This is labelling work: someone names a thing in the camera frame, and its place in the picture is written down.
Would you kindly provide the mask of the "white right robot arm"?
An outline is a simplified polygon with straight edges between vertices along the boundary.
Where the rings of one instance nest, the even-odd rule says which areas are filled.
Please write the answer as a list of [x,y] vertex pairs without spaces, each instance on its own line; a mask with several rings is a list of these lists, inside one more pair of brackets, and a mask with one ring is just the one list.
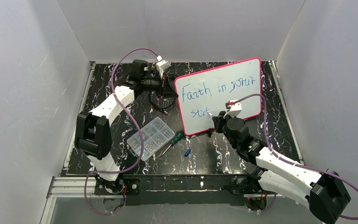
[[225,135],[231,147],[245,161],[256,165],[251,177],[259,189],[288,197],[309,208],[325,224],[334,224],[351,197],[333,170],[315,171],[270,150],[250,135],[245,121],[221,111],[212,117],[217,133]]

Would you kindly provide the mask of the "pink framed whiteboard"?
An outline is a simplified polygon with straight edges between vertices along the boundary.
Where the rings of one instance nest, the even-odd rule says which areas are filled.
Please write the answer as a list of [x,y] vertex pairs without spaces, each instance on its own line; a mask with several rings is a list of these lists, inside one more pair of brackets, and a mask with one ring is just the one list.
[[185,135],[191,136],[213,128],[212,117],[226,110],[230,100],[241,101],[239,118],[261,113],[262,71],[260,58],[254,57],[216,68],[180,76],[174,80]]

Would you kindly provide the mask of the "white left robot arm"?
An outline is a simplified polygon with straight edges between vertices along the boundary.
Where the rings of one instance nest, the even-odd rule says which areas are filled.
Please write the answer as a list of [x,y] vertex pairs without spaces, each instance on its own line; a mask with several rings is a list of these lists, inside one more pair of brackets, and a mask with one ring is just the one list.
[[154,69],[147,61],[134,60],[129,73],[119,79],[115,90],[98,107],[81,112],[76,119],[74,145],[91,160],[100,178],[114,182],[122,172],[113,159],[110,149],[112,136],[110,126],[121,111],[144,91],[154,92],[161,98],[178,95],[169,84],[165,71],[170,62],[158,57]]

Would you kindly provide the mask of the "blue marker cap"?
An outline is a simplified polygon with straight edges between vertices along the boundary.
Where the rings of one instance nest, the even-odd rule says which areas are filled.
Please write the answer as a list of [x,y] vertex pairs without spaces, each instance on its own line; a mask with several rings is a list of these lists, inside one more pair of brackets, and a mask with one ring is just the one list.
[[189,148],[185,153],[185,157],[189,156],[190,153],[191,153],[191,149]]

